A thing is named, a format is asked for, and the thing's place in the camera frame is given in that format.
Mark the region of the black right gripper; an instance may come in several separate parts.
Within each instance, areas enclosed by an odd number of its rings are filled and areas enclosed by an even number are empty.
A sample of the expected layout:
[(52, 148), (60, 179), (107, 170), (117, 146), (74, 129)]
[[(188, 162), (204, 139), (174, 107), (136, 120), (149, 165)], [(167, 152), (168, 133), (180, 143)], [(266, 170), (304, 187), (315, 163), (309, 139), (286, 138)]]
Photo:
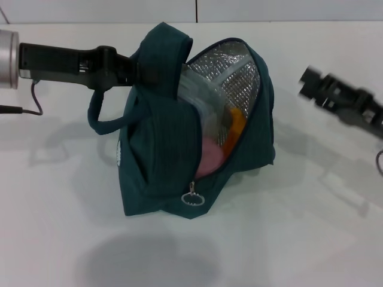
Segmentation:
[(371, 93), (357, 89), (333, 74), (323, 75), (312, 66), (306, 68), (299, 82), (302, 84), (299, 94), (313, 100), (319, 108), (334, 109), (335, 103), (325, 95), (341, 95), (345, 103), (336, 111), (340, 121), (382, 137), (382, 105)]

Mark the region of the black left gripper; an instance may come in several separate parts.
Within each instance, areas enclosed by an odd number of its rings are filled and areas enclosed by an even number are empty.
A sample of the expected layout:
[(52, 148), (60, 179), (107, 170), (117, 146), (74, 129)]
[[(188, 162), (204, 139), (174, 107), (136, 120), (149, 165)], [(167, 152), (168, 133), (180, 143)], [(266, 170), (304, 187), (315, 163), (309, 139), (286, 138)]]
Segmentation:
[(136, 59), (118, 56), (118, 77), (115, 48), (100, 46), (92, 50), (74, 50), (21, 43), (19, 74), (22, 78), (80, 84), (92, 90), (106, 91), (112, 87), (131, 87), (136, 83), (156, 84), (159, 73)]

